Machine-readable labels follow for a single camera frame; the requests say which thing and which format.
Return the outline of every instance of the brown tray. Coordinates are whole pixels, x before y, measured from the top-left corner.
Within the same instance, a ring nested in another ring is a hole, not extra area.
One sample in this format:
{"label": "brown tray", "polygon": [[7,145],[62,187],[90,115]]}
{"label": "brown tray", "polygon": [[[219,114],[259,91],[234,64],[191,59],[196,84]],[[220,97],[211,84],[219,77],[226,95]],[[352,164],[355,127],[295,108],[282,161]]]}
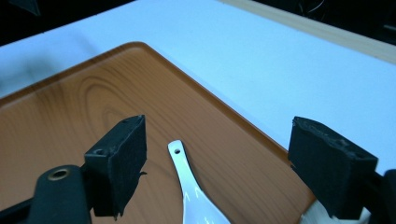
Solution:
{"label": "brown tray", "polygon": [[139,114],[147,119],[148,174],[118,223],[182,222],[167,151],[175,139],[232,223],[297,223],[314,200],[285,149],[153,49],[129,43],[0,100],[0,209],[32,197],[48,169],[82,165],[110,128]]}

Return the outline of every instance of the wood grain surface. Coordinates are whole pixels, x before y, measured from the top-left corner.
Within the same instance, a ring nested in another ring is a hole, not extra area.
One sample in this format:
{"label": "wood grain surface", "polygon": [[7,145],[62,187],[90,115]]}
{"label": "wood grain surface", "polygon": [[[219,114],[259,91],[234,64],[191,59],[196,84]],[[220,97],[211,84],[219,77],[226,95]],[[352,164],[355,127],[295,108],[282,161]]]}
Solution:
{"label": "wood grain surface", "polygon": [[285,149],[153,49],[129,43],[0,100],[0,209],[32,197],[48,169],[82,165],[83,154],[118,121],[139,114],[147,119],[148,174],[118,223],[182,222],[167,151],[175,139],[232,223],[297,223],[314,201]]}

